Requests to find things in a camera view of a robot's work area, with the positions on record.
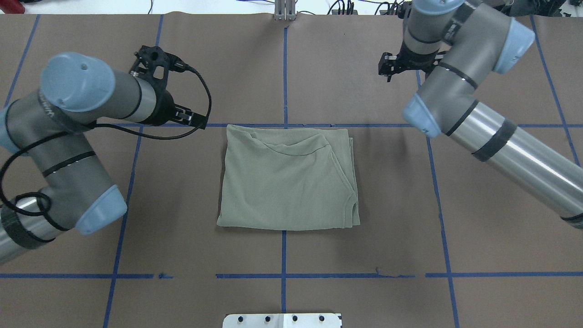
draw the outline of robotic arm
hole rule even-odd
[[[83,132],[112,127],[152,137],[112,124],[97,124],[111,117],[148,125],[171,120],[195,130],[206,127],[210,93],[200,74],[175,55],[159,47],[142,46],[129,74],[111,69],[105,62],[78,53],[61,53],[49,60],[41,74],[41,85],[0,112],[0,144],[14,155],[28,154],[48,186],[12,201],[0,198],[0,263],[51,242],[61,233],[77,228],[93,233],[127,211],[118,187],[111,180]],[[155,78],[162,68],[163,78]],[[201,80],[209,96],[206,116],[174,104],[166,91],[169,71],[191,71]]]
[[[414,0],[399,54],[384,53],[379,74],[430,74],[403,117],[441,133],[494,166],[571,226],[583,229],[583,170],[473,97],[490,71],[506,73],[534,41],[524,25],[480,0]],[[441,42],[451,49],[439,58]]]

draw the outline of light blue joint cap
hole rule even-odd
[[[48,61],[40,77],[40,89],[47,100],[59,108],[89,111],[111,97],[115,76],[102,60],[65,52]]]
[[[18,146],[12,142],[12,139],[10,139],[10,136],[8,135],[8,128],[6,126],[6,115],[8,114],[8,108],[10,108],[10,106],[0,111],[0,146],[6,148],[7,151],[14,154],[19,151],[20,148],[18,148]]]
[[[415,93],[403,111],[403,118],[430,138],[441,134],[441,129],[423,99]]]
[[[414,0],[413,7],[425,15],[443,15],[456,10],[465,0]]]
[[[89,235],[117,220],[127,210],[124,197],[118,187],[113,185],[83,213],[75,227],[82,235]]]
[[[535,41],[535,33],[528,27],[517,22],[514,17],[510,22],[506,42],[494,67],[494,72],[504,74],[508,72],[524,55]]]

